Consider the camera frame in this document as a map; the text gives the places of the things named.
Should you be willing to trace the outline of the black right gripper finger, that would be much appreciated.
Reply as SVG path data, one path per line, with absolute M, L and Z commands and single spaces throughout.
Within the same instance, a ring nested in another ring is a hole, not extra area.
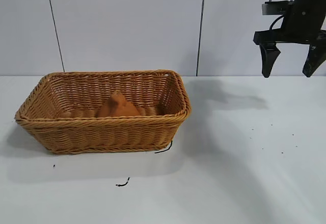
M 262 57 L 262 75 L 269 78 L 274 63 L 280 55 L 280 50 L 277 48 L 276 43 L 262 43 L 259 45 Z
M 310 44 L 302 73 L 305 75 L 305 77 L 311 77 L 324 61 L 325 42 Z

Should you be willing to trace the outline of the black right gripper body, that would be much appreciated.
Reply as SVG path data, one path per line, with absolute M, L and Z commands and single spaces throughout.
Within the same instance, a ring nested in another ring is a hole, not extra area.
M 325 1 L 267 1 L 262 4 L 263 15 L 278 15 L 281 27 L 256 31 L 253 41 L 262 43 L 310 44 L 317 40 L 325 19 Z

